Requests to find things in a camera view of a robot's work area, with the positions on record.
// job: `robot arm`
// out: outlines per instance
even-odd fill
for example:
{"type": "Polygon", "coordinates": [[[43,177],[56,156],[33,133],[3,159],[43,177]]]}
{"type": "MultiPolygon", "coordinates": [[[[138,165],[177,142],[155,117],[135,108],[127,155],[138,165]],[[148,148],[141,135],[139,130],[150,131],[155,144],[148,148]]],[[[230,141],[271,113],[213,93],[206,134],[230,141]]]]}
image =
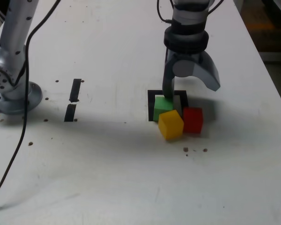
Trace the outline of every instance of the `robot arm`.
{"type": "MultiPolygon", "coordinates": [[[[24,111],[25,41],[38,0],[11,0],[0,37],[0,113],[24,111]]],[[[30,83],[29,109],[42,99],[38,85],[30,83]]]]}
{"type": "Polygon", "coordinates": [[[174,95],[174,78],[195,76],[211,90],[220,87],[218,72],[204,51],[209,36],[205,31],[209,7],[214,0],[174,0],[171,26],[164,34],[168,48],[163,76],[163,94],[174,95]]]}

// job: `black tape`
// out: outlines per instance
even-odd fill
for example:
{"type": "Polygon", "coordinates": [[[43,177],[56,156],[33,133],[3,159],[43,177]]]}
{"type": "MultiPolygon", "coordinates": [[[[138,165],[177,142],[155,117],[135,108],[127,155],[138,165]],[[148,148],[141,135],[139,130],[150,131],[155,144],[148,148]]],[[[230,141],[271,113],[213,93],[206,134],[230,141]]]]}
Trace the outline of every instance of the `black tape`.
{"type": "Polygon", "coordinates": [[[75,116],[76,105],[68,104],[65,116],[65,122],[73,122],[75,116]]]}
{"type": "Polygon", "coordinates": [[[79,96],[80,85],[81,85],[81,79],[73,80],[72,90],[69,99],[70,102],[79,102],[78,96],[79,96]]]}

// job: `yellow cube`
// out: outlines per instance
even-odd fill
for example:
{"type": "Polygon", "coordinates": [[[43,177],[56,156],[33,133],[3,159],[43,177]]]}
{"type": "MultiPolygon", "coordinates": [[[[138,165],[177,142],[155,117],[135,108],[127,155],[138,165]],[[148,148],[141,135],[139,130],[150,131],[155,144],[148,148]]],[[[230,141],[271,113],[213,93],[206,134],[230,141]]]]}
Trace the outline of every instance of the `yellow cube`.
{"type": "Polygon", "coordinates": [[[184,122],[177,110],[159,115],[158,127],[166,140],[178,138],[183,134],[184,122]]]}

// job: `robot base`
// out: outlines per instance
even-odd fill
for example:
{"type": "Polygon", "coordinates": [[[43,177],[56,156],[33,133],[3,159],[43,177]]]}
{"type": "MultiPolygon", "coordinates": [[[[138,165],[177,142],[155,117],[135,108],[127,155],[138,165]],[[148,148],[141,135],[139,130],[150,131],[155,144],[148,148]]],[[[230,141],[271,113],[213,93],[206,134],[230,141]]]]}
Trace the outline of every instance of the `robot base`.
{"type": "MultiPolygon", "coordinates": [[[[43,94],[40,86],[36,83],[30,82],[30,92],[28,94],[28,111],[37,107],[37,105],[42,101],[43,94]]],[[[0,94],[0,113],[7,115],[16,115],[24,113],[24,100],[20,99],[6,99],[0,94]]]]}

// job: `black square outline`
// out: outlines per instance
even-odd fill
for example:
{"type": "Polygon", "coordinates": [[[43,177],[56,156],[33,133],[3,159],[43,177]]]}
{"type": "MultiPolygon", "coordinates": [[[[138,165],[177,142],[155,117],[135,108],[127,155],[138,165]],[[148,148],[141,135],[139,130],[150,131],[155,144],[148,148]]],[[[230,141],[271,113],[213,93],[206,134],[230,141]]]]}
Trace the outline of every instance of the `black square outline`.
{"type": "MultiPolygon", "coordinates": [[[[174,91],[175,95],[180,96],[180,104],[183,109],[185,107],[188,107],[188,99],[187,99],[187,93],[185,90],[176,90],[174,91]]],[[[148,115],[149,115],[149,121],[153,121],[154,116],[154,105],[155,105],[155,95],[163,95],[162,90],[148,90],[148,115]]]]}

